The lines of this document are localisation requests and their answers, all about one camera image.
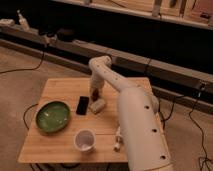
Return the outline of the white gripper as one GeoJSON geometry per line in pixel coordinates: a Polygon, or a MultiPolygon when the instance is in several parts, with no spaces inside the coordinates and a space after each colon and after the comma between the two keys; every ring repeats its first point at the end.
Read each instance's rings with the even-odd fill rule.
{"type": "Polygon", "coordinates": [[[102,88],[104,87],[104,80],[97,76],[97,75],[92,75],[90,79],[90,98],[93,97],[93,90],[98,89],[98,96],[102,96],[102,88]]]}

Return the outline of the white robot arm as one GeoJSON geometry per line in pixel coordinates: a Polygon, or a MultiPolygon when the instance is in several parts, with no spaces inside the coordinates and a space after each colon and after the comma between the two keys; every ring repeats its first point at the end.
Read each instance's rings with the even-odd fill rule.
{"type": "Polygon", "coordinates": [[[107,81],[118,95],[118,120],[130,171],[174,171],[171,156],[157,120],[157,98],[144,87],[111,69],[109,56],[92,58],[91,88],[107,81]]]}

